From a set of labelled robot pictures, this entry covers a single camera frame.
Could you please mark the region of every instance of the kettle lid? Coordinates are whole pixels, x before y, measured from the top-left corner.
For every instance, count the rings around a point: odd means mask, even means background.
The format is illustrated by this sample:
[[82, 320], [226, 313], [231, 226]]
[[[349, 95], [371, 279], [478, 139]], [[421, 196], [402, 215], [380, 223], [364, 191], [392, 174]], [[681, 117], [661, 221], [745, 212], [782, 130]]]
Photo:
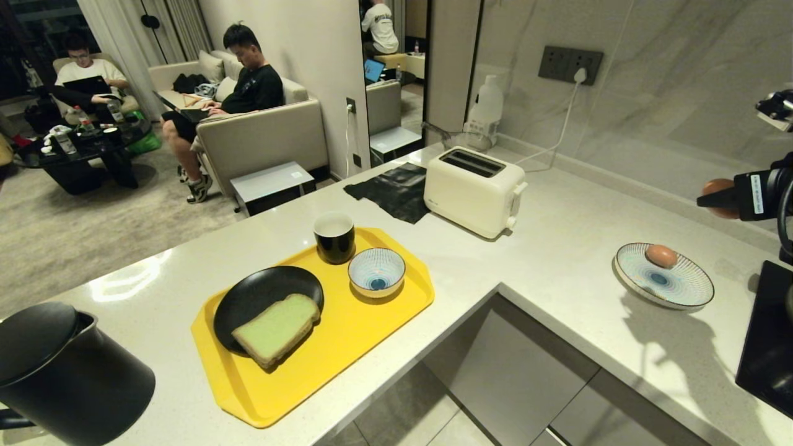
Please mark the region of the kettle lid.
[[77, 327], [77, 310], [61, 302], [30, 306], [0, 322], [0, 386], [47, 363], [71, 340]]

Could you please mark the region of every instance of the toaster slot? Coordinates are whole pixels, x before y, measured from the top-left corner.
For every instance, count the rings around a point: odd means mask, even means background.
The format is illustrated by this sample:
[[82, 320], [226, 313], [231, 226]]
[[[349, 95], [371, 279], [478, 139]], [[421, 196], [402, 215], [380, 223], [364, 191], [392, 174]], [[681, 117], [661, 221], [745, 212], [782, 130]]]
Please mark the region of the toaster slot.
[[441, 161], [485, 178], [492, 178], [506, 167], [502, 163], [462, 150], [454, 150], [447, 153], [441, 157]]

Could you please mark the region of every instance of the white countertop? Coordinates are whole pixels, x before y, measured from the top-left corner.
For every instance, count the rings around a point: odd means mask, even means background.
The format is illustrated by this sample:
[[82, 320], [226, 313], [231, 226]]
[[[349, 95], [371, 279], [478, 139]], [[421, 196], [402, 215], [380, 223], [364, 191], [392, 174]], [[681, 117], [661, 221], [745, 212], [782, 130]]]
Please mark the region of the white countertop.
[[[754, 299], [747, 282], [773, 253], [557, 168], [527, 174], [518, 225], [493, 242], [432, 214], [416, 225], [398, 221], [342, 189], [438, 153], [415, 152], [55, 297], [96, 314], [103, 331], [155, 371], [150, 406], [112, 444], [313, 444], [494, 290], [712, 444], [793, 444], [793, 421], [734, 384]], [[254, 429], [215, 405], [190, 324], [209, 296], [313, 244], [312, 223], [328, 210], [384, 229], [425, 262], [435, 302], [274, 426]], [[629, 294], [611, 259], [634, 241], [694, 260], [714, 282], [714, 301], [681, 313]], [[35, 431], [4, 431], [0, 444], [60, 444]]]

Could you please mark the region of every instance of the shorts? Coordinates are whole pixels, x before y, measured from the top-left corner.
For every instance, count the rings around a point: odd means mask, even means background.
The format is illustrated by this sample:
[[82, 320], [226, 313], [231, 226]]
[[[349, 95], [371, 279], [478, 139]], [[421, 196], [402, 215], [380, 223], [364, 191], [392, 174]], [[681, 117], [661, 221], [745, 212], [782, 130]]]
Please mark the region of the shorts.
[[169, 111], [163, 113], [163, 121], [173, 121], [176, 127], [176, 133], [179, 134], [183, 140], [193, 142], [196, 139], [196, 125], [186, 117], [183, 117], [179, 112]]

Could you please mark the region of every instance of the stovetop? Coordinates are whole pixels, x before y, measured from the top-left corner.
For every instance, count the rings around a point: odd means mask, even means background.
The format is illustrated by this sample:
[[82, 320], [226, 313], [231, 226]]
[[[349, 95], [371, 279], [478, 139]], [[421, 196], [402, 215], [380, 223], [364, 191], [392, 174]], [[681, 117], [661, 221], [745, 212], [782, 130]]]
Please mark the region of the stovetop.
[[793, 321], [785, 307], [793, 272], [763, 263], [735, 383], [793, 418]]

